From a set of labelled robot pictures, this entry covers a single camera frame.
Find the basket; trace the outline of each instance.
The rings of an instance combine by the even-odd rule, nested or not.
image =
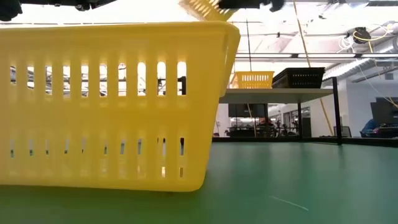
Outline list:
[[[199,189],[238,44],[238,29],[226,22],[0,30],[0,184]],[[187,67],[181,96],[179,61]],[[139,62],[146,96],[137,94]],[[166,64],[166,95],[158,95],[158,62]],[[127,96],[118,96],[120,63]],[[100,64],[108,69],[107,96],[99,94]],[[70,66],[70,96],[63,95],[63,65]],[[81,65],[88,65],[88,96],[81,95]]]
[[[232,88],[271,89],[274,72],[235,72]]]
[[[325,68],[286,68],[274,77],[273,88],[320,88]]]
[[[235,11],[219,9],[218,2],[219,0],[181,0],[179,4],[200,21],[227,21]]]

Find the white line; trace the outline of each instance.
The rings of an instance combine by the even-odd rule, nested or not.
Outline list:
[[[303,207],[303,206],[301,206],[301,205],[294,204],[293,202],[288,202],[288,201],[286,201],[286,200],[277,198],[277,197],[275,197],[275,196],[269,196],[269,197],[270,197],[270,198],[273,198],[273,199],[275,199],[275,200],[281,201],[281,202],[285,202],[285,203],[294,205],[294,206],[296,206],[296,207],[298,207],[298,208],[301,208],[301,209],[303,209],[303,210],[309,211],[309,209],[307,209],[306,207]]]

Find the white shelf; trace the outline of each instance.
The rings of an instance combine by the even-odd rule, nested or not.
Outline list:
[[[227,89],[220,103],[304,103],[333,94],[330,89]]]

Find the black basket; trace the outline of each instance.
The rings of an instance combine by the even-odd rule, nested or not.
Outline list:
[[[325,68],[286,68],[272,80],[273,88],[321,88]]]

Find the green mat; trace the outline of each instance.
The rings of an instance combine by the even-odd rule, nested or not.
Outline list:
[[[398,223],[398,150],[214,143],[191,193],[0,186],[0,223]]]

